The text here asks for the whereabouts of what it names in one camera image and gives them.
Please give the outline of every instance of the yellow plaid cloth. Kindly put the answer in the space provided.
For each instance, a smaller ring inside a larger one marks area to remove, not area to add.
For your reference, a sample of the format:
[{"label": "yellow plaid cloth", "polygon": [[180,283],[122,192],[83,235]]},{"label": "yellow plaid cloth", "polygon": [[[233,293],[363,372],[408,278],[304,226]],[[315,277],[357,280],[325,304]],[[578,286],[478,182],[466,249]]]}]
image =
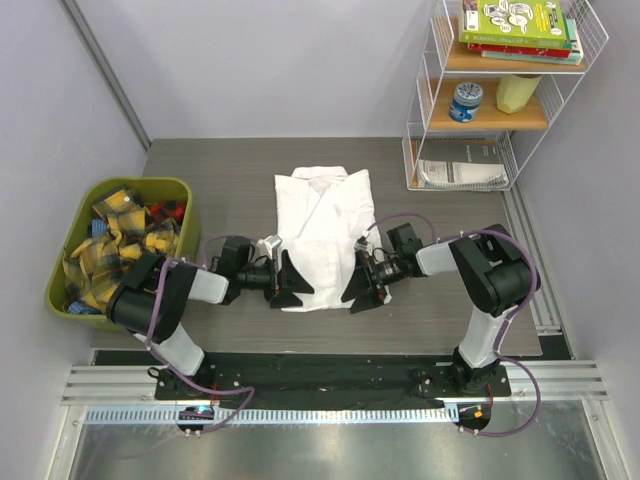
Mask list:
[{"label": "yellow plaid cloth", "polygon": [[111,295],[143,251],[175,254],[180,225],[173,218],[154,223],[138,192],[126,187],[96,201],[93,210],[108,230],[65,254],[63,267],[71,301],[105,313]]}]

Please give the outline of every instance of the stack of books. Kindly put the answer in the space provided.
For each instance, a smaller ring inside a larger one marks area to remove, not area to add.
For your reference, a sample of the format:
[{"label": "stack of books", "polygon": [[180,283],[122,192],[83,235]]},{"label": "stack of books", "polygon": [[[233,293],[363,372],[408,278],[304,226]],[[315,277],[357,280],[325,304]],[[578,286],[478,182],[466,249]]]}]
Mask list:
[{"label": "stack of books", "polygon": [[458,22],[459,40],[483,57],[564,65],[582,61],[576,22],[555,1],[462,0]]}]

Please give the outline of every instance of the white wall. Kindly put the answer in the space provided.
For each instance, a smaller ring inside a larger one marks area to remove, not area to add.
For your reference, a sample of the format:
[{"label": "white wall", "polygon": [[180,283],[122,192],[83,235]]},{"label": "white wall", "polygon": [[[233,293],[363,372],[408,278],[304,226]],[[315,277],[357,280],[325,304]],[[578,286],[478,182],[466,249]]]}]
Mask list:
[{"label": "white wall", "polygon": [[56,1],[2,1],[0,72],[0,476],[39,479],[89,341],[45,307],[49,274],[83,193],[144,156]]},{"label": "white wall", "polygon": [[80,0],[150,138],[400,136],[431,0]]},{"label": "white wall", "polygon": [[595,9],[611,35],[520,185],[542,236],[572,346],[603,374],[640,451],[640,4]]}]

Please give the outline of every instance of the red book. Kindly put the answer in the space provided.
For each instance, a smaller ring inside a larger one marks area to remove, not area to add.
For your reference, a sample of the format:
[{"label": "red book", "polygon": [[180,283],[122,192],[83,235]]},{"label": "red book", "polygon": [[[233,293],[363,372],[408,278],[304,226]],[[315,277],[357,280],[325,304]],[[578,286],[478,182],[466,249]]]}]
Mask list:
[{"label": "red book", "polygon": [[470,43],[469,50],[484,50],[487,52],[515,53],[518,55],[536,55],[538,57],[553,58],[569,58],[569,55],[571,55],[571,49],[514,47],[506,45],[487,45],[484,43]]}]

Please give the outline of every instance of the gray wooden tabletop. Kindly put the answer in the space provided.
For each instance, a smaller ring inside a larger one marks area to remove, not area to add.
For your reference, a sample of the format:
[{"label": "gray wooden tabletop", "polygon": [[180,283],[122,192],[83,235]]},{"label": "gray wooden tabletop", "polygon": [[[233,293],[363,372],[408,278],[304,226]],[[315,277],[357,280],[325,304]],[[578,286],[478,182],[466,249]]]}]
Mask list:
[{"label": "gray wooden tabletop", "polygon": [[[202,223],[202,239],[223,234],[267,236],[276,232],[274,174],[303,166],[368,169],[376,217],[398,212],[429,216],[441,236],[460,230],[507,225],[500,193],[409,192],[400,139],[229,139],[156,140],[145,176],[173,176],[189,183]],[[383,244],[387,227],[381,226]],[[428,229],[412,220],[429,243]],[[214,245],[208,255],[219,251]],[[283,313],[270,310],[261,292],[243,292],[224,307],[189,302],[182,322],[205,350],[219,352],[300,352],[425,354],[451,353],[462,340],[471,314],[457,274],[404,280],[392,285],[389,305],[350,315],[348,310]],[[140,348],[125,334],[96,332],[94,348]],[[513,322],[503,352],[539,355],[530,311]]]}]

